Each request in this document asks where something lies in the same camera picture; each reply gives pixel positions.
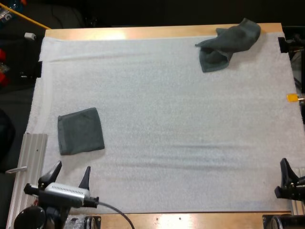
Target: crumpled gray towel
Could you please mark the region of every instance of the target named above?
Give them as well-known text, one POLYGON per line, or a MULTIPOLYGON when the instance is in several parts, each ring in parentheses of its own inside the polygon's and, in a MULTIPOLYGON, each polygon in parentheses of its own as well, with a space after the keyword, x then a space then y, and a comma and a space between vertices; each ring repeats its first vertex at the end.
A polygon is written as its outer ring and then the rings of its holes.
POLYGON ((196 44, 204 73, 226 68, 234 52, 246 51, 257 41, 261 27, 253 21, 243 21, 229 29, 216 29, 217 37, 196 44))
POLYGON ((58 116, 58 141, 61 155, 104 149, 102 127, 96 108, 58 116))

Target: white towel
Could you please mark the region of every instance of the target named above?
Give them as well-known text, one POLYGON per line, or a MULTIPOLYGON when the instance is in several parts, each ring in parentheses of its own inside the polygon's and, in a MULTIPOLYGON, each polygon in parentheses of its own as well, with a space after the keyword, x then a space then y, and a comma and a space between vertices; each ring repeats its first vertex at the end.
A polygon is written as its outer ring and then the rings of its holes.
POLYGON ((62 160, 58 182, 78 185, 91 166, 91 195, 123 212, 289 210, 274 194, 279 163, 304 167, 305 135, 278 36, 262 34, 213 73, 195 47, 211 37, 45 38, 27 128, 49 135, 43 172, 62 160), (90 107, 105 150, 61 156, 57 117, 90 107))

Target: red object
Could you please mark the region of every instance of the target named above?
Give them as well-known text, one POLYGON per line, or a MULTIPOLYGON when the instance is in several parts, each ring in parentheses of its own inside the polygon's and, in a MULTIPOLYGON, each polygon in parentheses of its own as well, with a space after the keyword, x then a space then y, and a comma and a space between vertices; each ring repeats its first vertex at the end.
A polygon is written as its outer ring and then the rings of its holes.
POLYGON ((6 53, 2 49, 0 49, 0 61, 4 62, 6 59, 6 53))
POLYGON ((8 85, 10 80, 5 76, 5 74, 0 73, 0 86, 5 87, 8 85))

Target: wooden board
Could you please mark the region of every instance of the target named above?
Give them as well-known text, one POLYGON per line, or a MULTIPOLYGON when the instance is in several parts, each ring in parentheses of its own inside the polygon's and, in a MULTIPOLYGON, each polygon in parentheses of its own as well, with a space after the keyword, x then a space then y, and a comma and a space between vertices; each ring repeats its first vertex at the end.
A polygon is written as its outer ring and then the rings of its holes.
MULTIPOLYGON (((282 32, 280 23, 259 25, 262 32, 282 32)), ((70 41, 149 39, 216 35, 216 28, 231 26, 233 25, 64 29, 46 30, 45 35, 70 41)), ((151 213, 127 214, 127 216, 136 229, 262 229, 262 215, 287 213, 290 212, 151 213)), ((130 229, 130 225, 121 215, 101 214, 99 216, 102 218, 102 229, 130 229)))
MULTIPOLYGON (((256 213, 165 213, 127 214, 136 229, 263 229, 263 215, 289 212, 256 213)), ((102 229, 130 229, 117 214, 101 214, 102 229)))
MULTIPOLYGON (((280 23, 261 23, 262 32, 282 32, 280 23)), ((164 37, 187 37, 216 35, 216 28, 230 28, 226 25, 192 25, 167 27, 129 27, 46 30, 46 37, 76 40, 127 40, 164 37)))

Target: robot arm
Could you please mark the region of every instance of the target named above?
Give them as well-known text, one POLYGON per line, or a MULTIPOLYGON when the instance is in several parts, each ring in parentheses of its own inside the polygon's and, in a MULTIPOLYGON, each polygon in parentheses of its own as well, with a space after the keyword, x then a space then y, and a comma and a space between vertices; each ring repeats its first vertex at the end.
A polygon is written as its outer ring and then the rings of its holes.
POLYGON ((37 205, 24 209, 15 219, 15 229, 62 229, 71 208, 97 208, 99 198, 92 198, 89 191, 90 167, 79 187, 56 183, 62 163, 58 161, 39 178, 38 186, 27 184, 24 192, 38 198, 37 205))

